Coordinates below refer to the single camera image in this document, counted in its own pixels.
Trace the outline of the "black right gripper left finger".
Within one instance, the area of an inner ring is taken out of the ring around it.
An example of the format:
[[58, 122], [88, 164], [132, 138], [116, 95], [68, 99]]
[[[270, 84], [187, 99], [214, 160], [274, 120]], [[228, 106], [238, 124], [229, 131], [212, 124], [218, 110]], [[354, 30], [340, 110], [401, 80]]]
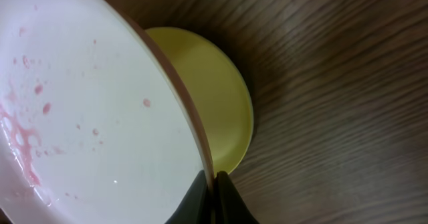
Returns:
[[212, 224], [212, 203], [204, 171], [200, 171], [166, 224]]

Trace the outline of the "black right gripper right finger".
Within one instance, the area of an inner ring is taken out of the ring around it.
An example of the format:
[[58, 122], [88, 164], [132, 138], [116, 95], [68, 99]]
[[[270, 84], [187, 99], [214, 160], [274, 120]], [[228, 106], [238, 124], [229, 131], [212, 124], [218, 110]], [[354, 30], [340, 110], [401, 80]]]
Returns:
[[218, 172], [214, 185], [216, 223], [218, 224], [258, 224], [229, 175]]

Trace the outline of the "yellow-green plate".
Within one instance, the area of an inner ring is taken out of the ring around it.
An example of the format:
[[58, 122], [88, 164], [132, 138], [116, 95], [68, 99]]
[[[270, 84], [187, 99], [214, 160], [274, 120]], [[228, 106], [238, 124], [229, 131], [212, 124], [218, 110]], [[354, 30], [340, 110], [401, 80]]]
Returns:
[[160, 47], [195, 104], [205, 129], [213, 169], [232, 173], [251, 143], [254, 113], [248, 87], [230, 58], [208, 39], [176, 27], [153, 27]]

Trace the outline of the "white pink plate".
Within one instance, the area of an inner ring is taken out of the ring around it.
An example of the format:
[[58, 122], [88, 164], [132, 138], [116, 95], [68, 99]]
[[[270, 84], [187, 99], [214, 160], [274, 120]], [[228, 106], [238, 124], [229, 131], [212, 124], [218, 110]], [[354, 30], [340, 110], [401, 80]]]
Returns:
[[1, 210], [13, 223], [167, 223], [213, 191], [163, 52], [105, 0], [1, 0]]

